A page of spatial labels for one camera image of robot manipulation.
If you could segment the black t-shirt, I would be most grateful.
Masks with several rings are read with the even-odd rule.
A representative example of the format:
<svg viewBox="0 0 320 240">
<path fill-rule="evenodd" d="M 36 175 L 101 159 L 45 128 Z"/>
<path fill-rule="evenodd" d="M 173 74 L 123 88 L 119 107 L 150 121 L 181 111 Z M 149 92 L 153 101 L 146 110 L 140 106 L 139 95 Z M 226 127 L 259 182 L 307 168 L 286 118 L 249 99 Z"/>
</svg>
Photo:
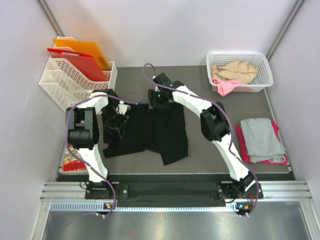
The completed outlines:
<svg viewBox="0 0 320 240">
<path fill-rule="evenodd" d="M 103 126 L 105 158 L 135 154 L 149 150 L 161 155 L 170 165 L 189 156 L 184 107 L 170 103 L 162 111 L 148 111 L 147 104 L 132 105 L 120 139 L 114 130 Z"/>
</svg>

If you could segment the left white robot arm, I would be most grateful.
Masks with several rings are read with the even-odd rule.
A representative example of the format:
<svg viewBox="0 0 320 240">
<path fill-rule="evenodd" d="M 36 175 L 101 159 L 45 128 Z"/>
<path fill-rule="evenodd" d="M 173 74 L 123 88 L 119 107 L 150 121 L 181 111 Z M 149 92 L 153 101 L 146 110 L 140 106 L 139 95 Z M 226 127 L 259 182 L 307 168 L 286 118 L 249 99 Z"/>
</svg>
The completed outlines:
<svg viewBox="0 0 320 240">
<path fill-rule="evenodd" d="M 68 147 L 79 153 L 77 159 L 84 163 L 89 183 L 96 186 L 102 198 L 109 198 L 114 187 L 108 182 L 108 170 L 103 164 L 98 142 L 100 130 L 99 113 L 106 114 L 106 129 L 117 139 L 121 139 L 129 120 L 126 114 L 130 106 L 118 97 L 112 89 L 95 90 L 89 98 L 65 110 L 65 137 Z"/>
</svg>

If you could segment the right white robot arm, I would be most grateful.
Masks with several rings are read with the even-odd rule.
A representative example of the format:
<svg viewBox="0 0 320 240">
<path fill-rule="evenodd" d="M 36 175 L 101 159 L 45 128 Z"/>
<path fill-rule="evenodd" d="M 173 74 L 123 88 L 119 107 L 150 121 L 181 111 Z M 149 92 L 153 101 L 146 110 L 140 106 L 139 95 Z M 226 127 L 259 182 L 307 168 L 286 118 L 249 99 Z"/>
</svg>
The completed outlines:
<svg viewBox="0 0 320 240">
<path fill-rule="evenodd" d="M 172 100 L 192 111 L 200 119 L 202 135 L 219 150 L 232 179 L 233 198 L 245 198 L 260 192 L 258 179 L 240 159 L 233 143 L 234 132 L 223 105 L 196 95 L 180 81 L 172 82 L 164 73 L 151 80 L 155 90 L 148 94 L 152 109 L 164 108 Z"/>
</svg>

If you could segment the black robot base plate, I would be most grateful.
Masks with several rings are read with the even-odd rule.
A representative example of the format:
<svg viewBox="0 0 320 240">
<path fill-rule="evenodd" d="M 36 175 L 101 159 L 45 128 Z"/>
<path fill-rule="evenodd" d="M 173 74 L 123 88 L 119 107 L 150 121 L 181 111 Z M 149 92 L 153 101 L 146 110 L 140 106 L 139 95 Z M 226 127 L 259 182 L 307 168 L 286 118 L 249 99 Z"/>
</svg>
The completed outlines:
<svg viewBox="0 0 320 240">
<path fill-rule="evenodd" d="M 223 207 L 228 174 L 111 174 L 117 205 L 127 208 Z"/>
</svg>

